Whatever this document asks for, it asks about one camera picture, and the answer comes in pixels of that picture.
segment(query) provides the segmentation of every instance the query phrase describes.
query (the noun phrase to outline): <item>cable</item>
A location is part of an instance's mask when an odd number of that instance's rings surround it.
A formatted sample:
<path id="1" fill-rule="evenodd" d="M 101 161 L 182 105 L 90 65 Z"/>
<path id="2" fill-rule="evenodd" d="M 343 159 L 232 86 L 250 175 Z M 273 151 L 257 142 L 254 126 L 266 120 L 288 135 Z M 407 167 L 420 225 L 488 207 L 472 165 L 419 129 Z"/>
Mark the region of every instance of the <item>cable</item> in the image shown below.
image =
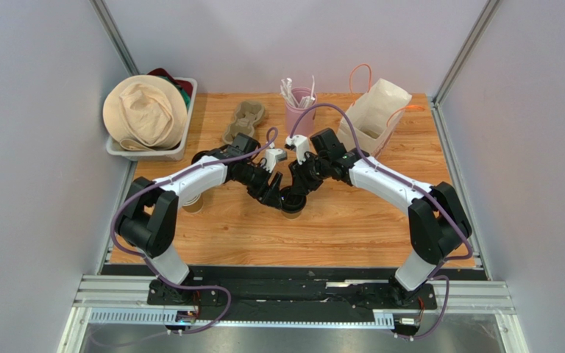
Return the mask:
<path id="1" fill-rule="evenodd" d="M 424 301 L 422 300 L 421 296 L 417 297 L 417 300 L 419 301 L 419 314 L 418 314 L 418 320 L 419 320 L 419 324 L 422 325 L 422 318 L 424 318 Z"/>
<path id="2" fill-rule="evenodd" d="M 260 148 L 260 142 L 257 141 L 257 149 L 259 149 L 259 148 Z M 251 161 L 251 162 L 254 162 L 256 156 L 257 156 L 257 154 L 253 155 L 252 158 L 250 158 L 250 161 Z"/>
<path id="3" fill-rule="evenodd" d="M 196 313 L 196 320 L 200 318 L 200 314 L 202 313 L 202 296 L 200 296 L 200 291 L 197 292 L 198 295 L 198 312 Z"/>
<path id="4" fill-rule="evenodd" d="M 236 162 L 238 160 L 243 160 L 246 158 L 250 158 L 252 156 L 255 156 L 259 153 L 262 152 L 262 150 L 268 148 L 278 137 L 278 129 L 276 127 L 271 127 L 269 130 L 267 130 L 267 143 L 264 146 L 260 146 L 259 143 L 259 147 L 247 154 L 244 154 L 243 156 L 239 156 L 239 157 L 231 157 L 231 158 L 226 158 L 223 160 L 214 160 L 214 161 L 210 161 L 210 162 L 205 162 L 205 163 L 197 163 L 197 164 L 193 164 L 190 167 L 187 167 L 186 169 L 182 170 L 180 173 L 178 173 L 176 176 L 167 179 L 165 181 L 162 182 L 157 182 L 154 183 L 153 185 L 150 185 L 147 188 L 144 188 L 143 190 L 138 191 L 137 193 L 135 193 L 134 195 L 130 196 L 118 209 L 117 212 L 115 212 L 115 215 L 113 215 L 113 217 L 110 220 L 110 239 L 113 241 L 113 244 L 115 245 L 115 247 L 119 250 L 122 250 L 123 252 L 127 253 L 127 254 L 132 254 L 132 255 L 137 255 L 137 256 L 141 256 L 146 264 L 148 265 L 148 267 L 150 267 L 150 269 L 152 270 L 152 272 L 158 277 L 158 279 L 161 280 L 161 282 L 165 283 L 165 285 L 172 287 L 172 288 L 176 288 L 179 290 L 221 290 L 222 292 L 224 292 L 227 297 L 227 303 L 226 303 L 226 307 L 224 308 L 224 310 L 221 312 L 221 314 L 213 319 L 210 323 L 205 324 L 202 327 L 198 327 L 197 329 L 191 329 L 188 331 L 172 331 L 173 333 L 179 333 L 179 334 L 192 334 L 192 333 L 198 333 L 198 332 L 202 332 L 205 331 L 206 329 L 211 328 L 214 324 L 216 324 L 217 322 L 219 322 L 221 320 L 221 318 L 223 318 L 226 313 L 228 312 L 228 310 L 230 309 L 230 303 L 232 300 L 232 296 L 230 295 L 230 291 L 227 290 L 224 287 L 218 286 L 218 285 L 197 285 L 197 286 L 188 286 L 188 285 L 177 285 L 172 283 L 171 281 L 169 281 L 168 279 L 166 279 L 165 277 L 161 276 L 157 269 L 152 265 L 152 263 L 149 262 L 149 260 L 147 259 L 146 255 L 140 252 L 135 252 L 133 250 L 127 249 L 126 247 L 124 247 L 123 245 L 121 245 L 118 240 L 117 240 L 117 234 L 116 234 L 116 225 L 117 225 L 117 220 L 119 218 L 119 216 L 124 212 L 124 210 L 126 209 L 126 207 L 128 207 L 129 204 L 131 204 L 135 199 L 137 199 L 138 197 L 140 197 L 141 195 L 148 193 L 151 190 L 154 190 L 155 188 L 160 188 L 162 186 L 165 186 L 167 184 L 172 183 L 175 179 L 179 179 L 180 177 L 183 177 L 185 175 L 189 175 L 190 173 L 193 173 L 195 170 L 199 169 L 199 168 L 205 168 L 208 167 L 210 165 L 215 165 L 215 164 L 219 164 L 219 163 L 232 163 L 232 162 Z M 97 340 L 95 340 L 95 338 L 93 338 L 93 335 L 89 335 L 89 340 L 91 342 L 93 342 L 93 344 L 96 344 L 97 346 L 100 347 L 106 347 L 106 348 L 121 348 L 121 347 L 127 347 L 127 346 L 132 346 L 138 343 L 141 343 L 145 340 L 149 340 L 152 338 L 156 338 L 156 337 L 160 337 L 162 335 L 166 335 L 167 331 L 163 331 L 163 332 L 159 332 L 159 333 L 155 333 L 153 335 L 147 336 L 145 338 L 141 338 L 140 340 L 135 340 L 132 342 L 127 342 L 127 343 L 119 343 L 119 344 L 104 344 L 104 343 L 100 343 Z"/>
<path id="5" fill-rule="evenodd" d="M 337 110 L 342 117 L 344 117 L 344 119 L 346 119 L 346 122 L 348 123 L 348 126 L 350 127 L 350 131 L 352 132 L 352 139 L 355 142 L 355 147 L 357 149 L 358 154 L 360 155 L 360 157 L 363 159 L 363 161 L 365 161 L 365 163 L 367 163 L 370 167 L 374 167 L 374 169 L 380 171 L 381 173 L 385 174 L 388 177 L 391 177 L 392 179 L 397 180 L 398 182 L 401 182 L 404 185 L 407 185 L 409 188 L 413 188 L 415 191 L 420 192 L 422 195 L 424 195 L 424 197 L 426 197 L 428 199 L 428 201 L 430 201 L 433 206 L 435 206 L 435 208 L 439 211 L 439 213 L 446 219 L 446 221 L 448 221 L 448 224 L 450 224 L 450 226 L 455 230 L 455 232 L 457 233 L 458 237 L 461 239 L 461 241 L 463 242 L 463 244 L 465 244 L 465 247 L 467 248 L 467 254 L 466 255 L 457 255 L 457 256 L 452 256 L 452 257 L 447 257 L 446 259 L 444 259 L 443 262 L 439 263 L 435 269 L 433 270 L 433 272 L 431 272 L 431 274 L 429 275 L 429 278 L 432 277 L 435 273 L 437 273 L 437 271 L 439 271 L 439 269 L 442 267 L 442 265 L 446 262 L 446 261 L 450 261 L 450 260 L 466 260 L 469 259 L 470 257 L 472 257 L 473 251 L 472 251 L 472 246 L 469 245 L 469 242 L 467 241 L 467 237 L 465 236 L 465 234 L 461 231 L 461 229 L 459 228 L 459 226 L 455 223 L 455 221 L 452 219 L 452 217 L 450 217 L 450 215 L 448 214 L 448 212 L 439 204 L 439 202 L 437 200 L 435 200 L 434 197 L 432 197 L 426 190 L 422 189 L 421 187 L 412 184 L 411 182 L 409 182 L 408 180 L 402 178 L 399 175 L 396 175 L 394 173 L 391 173 L 390 171 L 387 171 L 383 168 L 381 168 L 378 165 L 375 165 L 374 163 L 372 163 L 368 157 L 365 156 L 365 154 L 363 153 L 363 150 L 361 150 L 360 146 L 359 146 L 359 140 L 357 138 L 357 134 L 355 131 L 354 126 L 352 125 L 352 122 L 350 121 L 350 118 L 348 117 L 348 115 L 346 115 L 346 113 L 341 110 L 340 107 L 337 107 L 334 104 L 331 103 L 318 103 L 315 105 L 312 105 L 311 107 L 307 108 L 301 115 L 300 117 L 298 117 L 298 120 L 296 120 L 296 123 L 294 124 L 293 129 L 291 129 L 291 133 L 289 134 L 290 136 L 293 136 L 296 128 L 298 127 L 298 124 L 300 123 L 300 121 L 307 115 L 307 113 L 309 113 L 311 110 L 319 108 L 319 107 L 330 107 L 333 108 L 334 110 Z"/>
<path id="6" fill-rule="evenodd" d="M 188 331 L 182 331 L 183 335 L 205 331 L 206 329 L 211 328 L 214 324 L 217 324 L 221 320 L 221 318 L 223 318 L 226 315 L 226 313 L 228 313 L 228 310 L 230 309 L 230 302 L 231 302 L 232 296 L 230 295 L 230 291 L 227 290 L 226 288 L 221 287 L 219 285 L 177 285 L 175 283 L 172 283 L 169 279 L 166 279 L 165 277 L 163 277 L 161 274 L 159 274 L 157 269 L 154 267 L 154 265 L 152 265 L 152 263 L 150 263 L 150 261 L 147 257 L 144 260 L 146 261 L 146 264 L 148 265 L 148 267 L 150 267 L 150 269 L 152 270 L 154 275 L 156 275 L 156 277 L 158 277 L 158 279 L 160 279 L 161 282 L 165 283 L 165 285 L 167 285 L 169 287 L 179 289 L 179 290 L 221 290 L 222 292 L 226 293 L 228 300 L 226 302 L 226 307 L 224 307 L 224 310 L 221 312 L 221 314 L 219 314 L 211 322 L 209 322 L 208 324 L 205 324 L 202 327 L 198 327 L 197 329 L 190 329 Z M 172 332 L 180 334 L 181 333 L 180 331 L 181 330 L 172 331 Z"/>
<path id="7" fill-rule="evenodd" d="M 437 200 L 435 200 L 434 197 L 432 197 L 426 190 L 422 189 L 421 187 L 411 184 L 409 181 L 407 181 L 406 179 L 403 179 L 402 177 L 391 173 L 390 171 L 387 171 L 385 169 L 382 169 L 381 167 L 379 167 L 378 165 L 375 165 L 374 163 L 372 163 L 368 157 L 365 157 L 365 154 L 363 153 L 363 150 L 361 150 L 360 146 L 359 146 L 359 140 L 357 138 L 357 134 L 355 131 L 354 126 L 352 125 L 352 122 L 350 121 L 350 118 L 348 118 L 348 115 L 346 115 L 346 113 L 341 110 L 340 107 L 337 107 L 334 104 L 331 103 L 318 103 L 315 104 L 311 107 L 309 107 L 308 109 L 306 109 L 301 115 L 300 117 L 298 117 L 298 120 L 296 121 L 296 123 L 294 124 L 294 128 L 291 129 L 291 134 L 289 134 L 290 136 L 293 136 L 296 128 L 298 127 L 299 122 L 305 117 L 305 115 L 307 115 L 308 112 L 310 112 L 313 109 L 316 109 L 318 107 L 331 107 L 335 110 L 337 110 L 341 116 L 344 117 L 344 119 L 346 119 L 346 122 L 348 123 L 348 126 L 350 127 L 350 131 L 352 132 L 352 139 L 355 141 L 355 147 L 357 149 L 358 154 L 361 156 L 361 158 L 365 161 L 365 163 L 367 163 L 368 165 L 370 165 L 371 167 L 374 167 L 376 170 L 380 171 L 381 173 L 387 175 L 388 177 L 391 177 L 399 182 L 401 182 L 404 185 L 407 185 L 410 188 L 415 189 L 416 191 L 422 193 L 422 195 L 424 195 L 424 197 L 426 197 L 430 202 L 433 203 L 433 205 L 437 208 L 437 210 L 440 212 L 440 214 L 448 221 L 448 223 L 450 224 L 450 226 L 455 230 L 455 232 L 457 233 L 457 235 L 459 236 L 459 238 L 461 239 L 461 241 L 463 242 L 463 244 L 465 244 L 466 248 L 467 248 L 467 254 L 466 255 L 462 255 L 462 256 L 452 256 L 452 257 L 447 257 L 446 259 L 444 259 L 444 261 L 440 262 L 435 269 L 433 269 L 433 271 L 430 273 L 430 275 L 428 276 L 428 278 L 432 278 L 437 271 L 439 271 L 439 269 L 442 267 L 443 264 L 445 264 L 446 261 L 450 261 L 450 260 L 465 260 L 465 259 L 469 259 L 470 257 L 472 257 L 472 246 L 469 244 L 469 242 L 467 241 L 467 238 L 465 236 L 465 234 L 461 231 L 461 229 L 457 226 L 457 224 L 455 223 L 455 221 L 452 219 L 452 217 L 450 217 L 450 215 L 448 214 L 448 212 L 446 212 L 446 210 L 439 204 L 439 202 L 437 202 Z M 444 313 L 446 312 L 446 307 L 447 307 L 447 303 L 448 303 L 448 292 L 449 292 L 449 287 L 450 287 L 450 283 L 449 283 L 449 279 L 446 276 L 437 276 L 435 277 L 435 279 L 445 279 L 446 280 L 446 296 L 444 297 L 444 306 L 441 308 L 441 312 L 439 313 L 439 318 L 437 319 L 437 322 L 433 325 L 433 327 L 431 327 L 428 332 L 426 332 L 423 335 L 419 335 L 419 336 L 415 336 L 415 338 L 417 339 L 422 339 L 422 338 L 426 338 L 428 337 L 430 334 L 432 334 L 435 329 L 437 329 L 437 326 L 439 325 L 439 323 L 441 322 L 442 318 L 444 317 Z"/>
<path id="8" fill-rule="evenodd" d="M 434 277 L 431 280 L 435 280 L 435 279 L 443 279 L 446 281 L 446 296 L 444 297 L 444 304 L 441 306 L 441 312 L 439 313 L 439 317 L 437 318 L 437 321 L 433 324 L 433 327 L 431 327 L 428 331 L 422 333 L 421 335 L 407 336 L 407 335 L 396 334 L 394 336 L 395 338 L 403 338 L 405 340 L 421 340 L 422 338 L 426 338 L 432 335 L 433 332 L 435 332 L 435 330 L 437 329 L 437 327 L 439 327 L 439 323 L 441 323 L 441 320 L 444 319 L 444 314 L 446 313 L 446 308 L 448 307 L 448 294 L 450 293 L 450 279 L 448 279 L 448 276 L 444 276 L 443 274 L 441 276 Z"/>
<path id="9" fill-rule="evenodd" d="M 274 137 L 270 138 L 269 135 L 271 133 L 274 133 Z M 200 168 L 205 168 L 208 167 L 209 165 L 215 165 L 215 164 L 219 164 L 219 163 L 232 163 L 232 162 L 236 162 L 238 160 L 244 160 L 246 158 L 252 157 L 256 154 L 259 154 L 262 152 L 262 150 L 266 149 L 269 147 L 269 145 L 271 145 L 276 138 L 278 137 L 278 129 L 276 127 L 271 127 L 269 128 L 269 130 L 267 130 L 267 143 L 265 144 L 265 146 L 262 146 L 250 153 L 244 154 L 243 156 L 239 156 L 239 157 L 232 157 L 232 158 L 226 158 L 224 160 L 214 160 L 214 161 L 210 161 L 210 162 L 205 162 L 205 163 L 196 163 L 193 164 L 185 169 L 183 169 L 180 173 L 178 173 L 178 175 L 164 180 L 162 182 L 157 182 L 154 183 L 152 185 L 150 185 L 147 188 L 144 188 L 143 190 L 138 191 L 136 194 L 130 196 L 118 209 L 117 212 L 115 212 L 115 215 L 113 216 L 113 218 L 111 218 L 110 220 L 110 239 L 113 241 L 113 244 L 115 244 L 115 247 L 119 250 L 122 250 L 123 252 L 125 252 L 126 254 L 131 254 L 131 255 L 137 255 L 137 256 L 141 256 L 141 257 L 145 257 L 145 254 L 142 254 L 140 252 L 135 252 L 133 250 L 127 249 L 126 247 L 124 247 L 123 245 L 121 245 L 118 241 L 117 241 L 117 220 L 119 218 L 119 216 L 124 212 L 124 210 L 126 209 L 126 207 L 128 207 L 129 204 L 131 204 L 136 198 L 140 197 L 141 195 L 148 193 L 151 190 L 154 190 L 156 188 L 160 188 L 162 186 L 165 186 L 167 184 L 170 184 L 172 182 L 174 182 L 175 179 L 178 179 L 180 177 L 183 177 L 185 175 L 189 175 L 190 173 L 194 172 L 197 169 Z"/>

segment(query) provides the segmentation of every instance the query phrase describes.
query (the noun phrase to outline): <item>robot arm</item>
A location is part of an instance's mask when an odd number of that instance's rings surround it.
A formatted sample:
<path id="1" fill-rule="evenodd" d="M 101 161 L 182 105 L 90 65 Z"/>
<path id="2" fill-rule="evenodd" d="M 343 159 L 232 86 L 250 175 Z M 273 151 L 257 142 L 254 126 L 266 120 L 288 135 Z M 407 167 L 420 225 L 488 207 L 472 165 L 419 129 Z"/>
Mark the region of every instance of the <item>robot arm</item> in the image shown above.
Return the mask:
<path id="1" fill-rule="evenodd" d="M 350 181 L 353 186 L 365 189 L 390 204 L 398 207 L 409 217 L 409 230 L 413 251 L 405 263 L 398 268 L 395 280 L 404 292 L 415 291 L 426 282 L 428 275 L 443 261 L 450 252 L 461 245 L 461 239 L 455 230 L 447 223 L 442 215 L 436 216 L 434 206 L 422 193 L 415 190 L 415 185 L 434 197 L 439 204 L 452 216 L 461 231 L 470 236 L 472 228 L 459 202 L 455 189 L 442 182 L 437 186 L 418 182 L 408 178 L 384 165 L 373 157 L 370 161 L 382 169 L 405 179 L 410 184 L 404 184 L 384 173 L 379 173 L 375 167 L 368 165 L 365 160 L 359 160 L 350 169 Z"/>
<path id="2" fill-rule="evenodd" d="M 212 160 L 217 158 L 202 157 L 202 162 Z M 151 184 L 167 179 L 174 181 L 134 200 L 119 219 L 118 234 L 144 253 L 165 278 L 173 283 L 182 283 L 189 274 L 189 267 L 171 246 L 176 231 L 178 210 L 200 193 L 224 184 L 227 169 L 226 165 L 220 163 L 198 169 L 178 179 L 173 178 L 180 172 L 154 181 L 143 177 L 137 178 L 132 183 L 127 198 Z M 152 206 L 154 210 L 148 215 L 144 208 Z"/>
<path id="3" fill-rule="evenodd" d="M 255 139 L 239 134 L 232 145 L 202 151 L 193 158 L 192 163 L 209 164 L 240 157 L 256 150 L 258 146 Z M 184 170 L 178 171 L 154 181 L 140 177 L 131 184 L 127 199 L 155 183 L 172 182 L 134 199 L 119 216 L 117 233 L 145 254 L 161 275 L 180 284 L 189 274 L 189 268 L 171 246 L 178 210 L 200 193 L 230 180 L 247 186 L 248 194 L 261 204 L 280 209 L 280 181 L 283 176 L 276 173 L 272 181 L 269 180 L 276 163 L 286 157 L 282 149 L 267 149 L 262 165 L 243 159 L 229 164 L 212 164 L 188 174 L 184 174 Z M 154 207 L 151 215 L 146 213 L 145 207 Z"/>
<path id="4" fill-rule="evenodd" d="M 371 166 L 356 150 L 346 151 L 331 129 L 311 136 L 310 142 L 316 154 L 310 151 L 308 139 L 304 136 L 297 135 L 286 142 L 286 147 L 297 154 L 297 159 L 289 164 L 293 178 L 291 186 L 280 189 L 280 172 L 271 177 L 276 162 L 286 159 L 286 152 L 282 149 L 267 150 L 260 164 L 241 160 L 228 165 L 209 165 L 179 178 L 177 176 L 181 172 L 155 181 L 139 178 L 132 183 L 128 197 L 155 182 L 167 179 L 174 181 L 143 194 L 129 204 L 119 218 L 118 234 L 143 252 L 165 278 L 180 284 L 187 277 L 189 269 L 171 244 L 177 212 L 186 202 L 210 188 L 234 180 L 247 186 L 248 194 L 261 204 L 296 213 L 305 206 L 306 196 L 310 192 L 317 190 L 324 179 L 333 178 L 374 193 L 408 215 L 413 251 L 389 281 L 392 301 L 406 305 L 416 298 L 417 290 L 433 269 L 461 245 L 461 239 L 448 221 L 442 215 L 436 215 L 433 203 L 411 185 L 433 197 L 463 234 L 469 237 L 472 233 L 455 189 L 445 182 L 436 186 L 417 182 L 366 155 L 368 161 L 376 165 Z M 198 153 L 193 163 L 245 155 L 257 146 L 256 140 L 239 134 L 232 145 Z M 379 172 L 379 167 L 402 178 L 407 184 Z M 154 206 L 154 211 L 148 215 L 144 207 L 151 206 Z"/>
<path id="5" fill-rule="evenodd" d="M 398 305 L 406 305 L 415 298 L 417 290 L 426 282 L 429 274 L 462 241 L 456 231 L 418 188 L 426 191 L 450 215 L 466 237 L 472 228 L 463 211 L 455 189 L 442 182 L 439 185 L 418 182 L 379 163 L 366 154 L 369 165 L 356 150 L 346 151 L 334 131 L 322 130 L 311 136 L 316 154 L 309 151 L 306 138 L 293 136 L 287 139 L 289 149 L 296 151 L 297 160 L 289 165 L 294 183 L 291 193 L 306 196 L 317 190 L 323 179 L 333 178 L 348 185 L 365 189 L 396 206 L 409 217 L 409 230 L 413 251 L 405 263 L 390 279 L 390 297 Z M 379 172 L 378 168 L 391 172 L 402 180 Z"/>

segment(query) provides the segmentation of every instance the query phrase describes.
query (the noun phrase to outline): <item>black base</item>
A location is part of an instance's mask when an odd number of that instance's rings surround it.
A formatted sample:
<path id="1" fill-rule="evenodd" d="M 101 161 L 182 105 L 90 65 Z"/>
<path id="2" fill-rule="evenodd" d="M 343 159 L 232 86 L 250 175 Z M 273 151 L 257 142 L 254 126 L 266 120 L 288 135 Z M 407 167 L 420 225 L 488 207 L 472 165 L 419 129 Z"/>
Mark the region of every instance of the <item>black base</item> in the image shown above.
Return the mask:
<path id="1" fill-rule="evenodd" d="M 373 309 L 402 309 L 388 300 L 387 283 L 353 284 L 326 288 L 327 282 L 346 279 L 388 279 L 396 268 L 297 268 L 262 266 L 190 266 L 195 279 L 185 285 L 221 285 L 232 294 L 232 306 L 225 320 L 373 322 Z M 102 274 L 151 276 L 145 265 L 106 265 Z M 480 270 L 441 270 L 450 279 L 486 280 Z M 419 296 L 428 310 L 437 308 L 431 285 L 424 285 Z M 156 288 L 155 293 L 167 293 Z M 174 292 L 175 298 L 149 295 L 149 304 L 193 304 L 193 296 Z M 223 292 L 201 291 L 200 318 L 217 317 L 227 302 Z M 414 301 L 405 309 L 418 310 Z"/>

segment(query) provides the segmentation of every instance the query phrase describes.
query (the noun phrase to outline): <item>beige bucket hat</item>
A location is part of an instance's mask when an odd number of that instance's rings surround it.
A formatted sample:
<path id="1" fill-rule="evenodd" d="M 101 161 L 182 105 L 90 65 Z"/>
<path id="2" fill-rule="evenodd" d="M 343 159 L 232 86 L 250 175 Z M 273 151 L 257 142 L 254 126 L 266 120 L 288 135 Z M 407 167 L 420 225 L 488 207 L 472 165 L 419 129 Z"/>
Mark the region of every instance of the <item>beige bucket hat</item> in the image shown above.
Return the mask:
<path id="1" fill-rule="evenodd" d="M 187 107 L 170 82 L 156 76 L 132 76 L 104 101 L 104 125 L 129 151 L 172 149 L 182 139 Z"/>

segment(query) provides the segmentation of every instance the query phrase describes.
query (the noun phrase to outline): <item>green fabric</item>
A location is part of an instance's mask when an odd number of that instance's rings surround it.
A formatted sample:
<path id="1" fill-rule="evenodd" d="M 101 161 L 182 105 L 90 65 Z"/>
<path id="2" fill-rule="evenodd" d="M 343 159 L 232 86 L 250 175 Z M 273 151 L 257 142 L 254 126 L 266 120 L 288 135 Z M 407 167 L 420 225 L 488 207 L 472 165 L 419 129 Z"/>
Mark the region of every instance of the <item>green fabric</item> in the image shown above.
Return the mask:
<path id="1" fill-rule="evenodd" d="M 185 106 L 187 107 L 187 109 L 189 109 L 189 104 L 191 103 L 191 97 L 189 97 L 189 95 L 185 92 L 185 90 L 183 90 L 180 86 L 178 85 L 174 85 L 174 83 L 172 81 L 170 81 L 167 77 L 165 76 L 159 76 L 161 79 L 164 79 L 165 81 L 171 83 L 177 90 L 178 92 L 180 92 L 180 95 L 182 96 L 182 99 L 185 100 Z"/>

